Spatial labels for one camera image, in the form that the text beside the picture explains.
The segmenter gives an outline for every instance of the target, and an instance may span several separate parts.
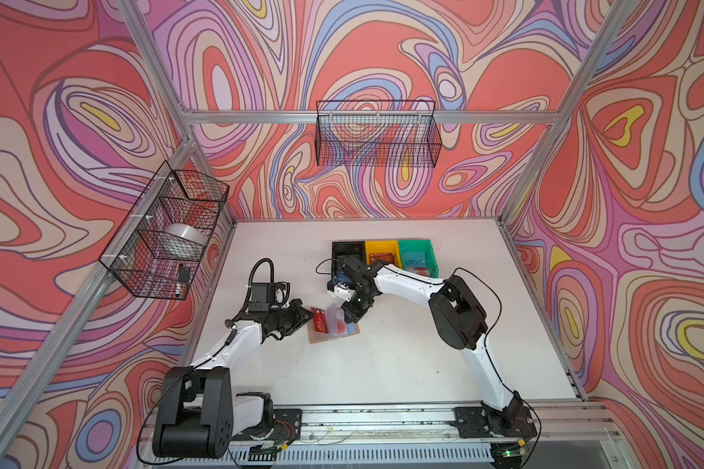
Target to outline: black wire mesh basket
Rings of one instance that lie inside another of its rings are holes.
[[[229,190],[210,175],[169,168],[131,237],[118,253],[103,254],[100,261],[134,296],[186,299]],[[181,236],[182,229],[189,238]]]
[[[320,100],[319,166],[435,167],[441,133],[433,100]]]

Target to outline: white tabletop surface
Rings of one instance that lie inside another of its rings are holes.
[[[224,320],[239,310],[251,268],[271,258],[275,281],[291,283],[291,298],[307,308],[334,303],[328,276],[314,272],[331,257],[332,241],[430,239],[441,277],[456,267],[480,276],[501,296],[503,316],[490,333],[493,359],[524,399],[575,397],[514,261],[490,219],[241,222],[226,256],[196,360],[221,338]],[[330,263],[319,268],[329,272]],[[268,281],[268,266],[253,281]],[[487,311],[497,301],[460,272]],[[282,342],[267,339],[231,370],[235,392],[270,392],[278,405],[476,401],[480,392],[460,353],[441,341],[427,308],[380,295],[359,322],[360,333],[311,344],[308,326]]]

